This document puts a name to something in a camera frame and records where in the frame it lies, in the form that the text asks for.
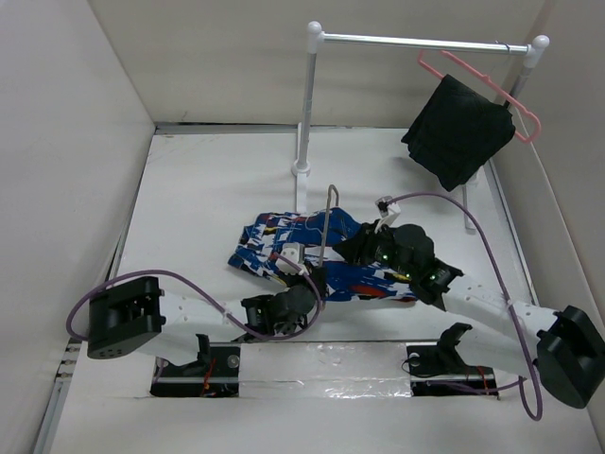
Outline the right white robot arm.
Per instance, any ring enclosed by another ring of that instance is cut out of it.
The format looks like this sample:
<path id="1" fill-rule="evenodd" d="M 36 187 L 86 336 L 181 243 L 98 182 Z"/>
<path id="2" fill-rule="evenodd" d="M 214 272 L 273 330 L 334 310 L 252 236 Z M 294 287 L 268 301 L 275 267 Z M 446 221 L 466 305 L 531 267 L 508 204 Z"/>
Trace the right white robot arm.
<path id="1" fill-rule="evenodd" d="M 585 408 L 604 380 L 604 339 L 583 310 L 508 301 L 438 259 L 418 225 L 365 223 L 334 250 L 350 265 L 381 265 L 403 275 L 418 300 L 465 317 L 439 339 L 437 361 L 447 372 L 480 365 L 536 375 L 546 391 L 575 409 Z"/>

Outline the blue patterned trousers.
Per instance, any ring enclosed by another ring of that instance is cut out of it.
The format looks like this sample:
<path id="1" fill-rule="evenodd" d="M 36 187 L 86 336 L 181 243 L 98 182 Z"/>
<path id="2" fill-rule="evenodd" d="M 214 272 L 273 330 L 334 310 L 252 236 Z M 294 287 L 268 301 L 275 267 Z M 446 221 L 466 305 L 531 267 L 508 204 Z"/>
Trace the blue patterned trousers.
<path id="1" fill-rule="evenodd" d="M 292 212 L 261 213 L 253 224 L 243 228 L 228 265 L 286 286 L 292 276 L 279 269 L 275 255 L 284 245 L 299 243 L 304 247 L 303 260 L 308 269 L 325 268 L 326 301 L 415 301 L 416 296 L 402 274 L 378 263 L 365 267 L 350 265 L 334 250 L 361 227 L 360 222 L 340 207 L 333 207 L 329 215 L 323 210 L 309 216 Z"/>

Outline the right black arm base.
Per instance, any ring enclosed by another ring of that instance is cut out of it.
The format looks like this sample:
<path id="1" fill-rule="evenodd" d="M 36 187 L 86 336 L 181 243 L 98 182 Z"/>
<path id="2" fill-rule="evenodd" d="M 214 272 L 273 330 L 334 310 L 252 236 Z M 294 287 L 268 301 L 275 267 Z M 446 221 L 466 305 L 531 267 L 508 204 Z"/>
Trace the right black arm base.
<path id="1" fill-rule="evenodd" d="M 493 370 L 465 364 L 456 351 L 462 335 L 471 329 L 467 323 L 455 323 L 436 341 L 406 346 L 401 369 L 410 376 L 414 397 L 499 397 Z"/>

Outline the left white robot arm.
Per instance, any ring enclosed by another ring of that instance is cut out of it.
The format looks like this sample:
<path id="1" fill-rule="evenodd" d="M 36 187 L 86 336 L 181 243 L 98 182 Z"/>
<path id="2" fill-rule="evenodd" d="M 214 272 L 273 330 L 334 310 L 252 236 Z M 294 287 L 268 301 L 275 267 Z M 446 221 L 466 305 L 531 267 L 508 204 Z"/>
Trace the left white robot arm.
<path id="1" fill-rule="evenodd" d="M 155 276 L 139 274 L 88 300 L 90 359 L 141 353 L 200 375 L 210 366 L 211 342 L 291 340 L 318 318 L 327 273 L 309 268 L 292 275 L 284 291 L 245 298 L 228 308 L 205 294 L 165 292 Z"/>

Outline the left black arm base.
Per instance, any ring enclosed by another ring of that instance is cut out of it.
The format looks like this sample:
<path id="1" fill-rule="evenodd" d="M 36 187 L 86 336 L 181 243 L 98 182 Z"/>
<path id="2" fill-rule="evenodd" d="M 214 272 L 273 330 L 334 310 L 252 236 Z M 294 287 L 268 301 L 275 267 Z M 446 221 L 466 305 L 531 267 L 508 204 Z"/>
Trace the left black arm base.
<path id="1" fill-rule="evenodd" d="M 162 398 L 232 398 L 239 395 L 241 344 L 209 342 L 193 362 L 156 359 L 150 394 Z"/>

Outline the grey clothes hanger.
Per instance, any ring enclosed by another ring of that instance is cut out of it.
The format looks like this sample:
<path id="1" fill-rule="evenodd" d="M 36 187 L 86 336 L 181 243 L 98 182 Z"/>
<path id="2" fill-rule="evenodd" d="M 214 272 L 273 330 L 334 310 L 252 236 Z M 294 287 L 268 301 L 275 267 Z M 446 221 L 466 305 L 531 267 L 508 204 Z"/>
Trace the grey clothes hanger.
<path id="1" fill-rule="evenodd" d="M 323 222 L 323 229 L 322 229 L 322 234 L 321 234 L 321 244 L 320 244 L 320 255 L 319 255 L 319 267 L 321 268 L 323 266 L 323 262 L 324 262 L 324 253 L 325 253 L 325 249 L 327 246 L 327 237 L 328 237 L 328 232 L 329 232 L 329 223 L 330 223 L 330 217 L 331 217 L 331 213 L 332 213 L 332 208 L 338 207 L 339 206 L 339 191 L 337 189 L 337 187 L 334 184 L 329 184 L 328 188 L 327 188 L 327 197 L 326 197 L 326 206 L 325 206 L 325 210 L 324 210 L 324 222 Z"/>

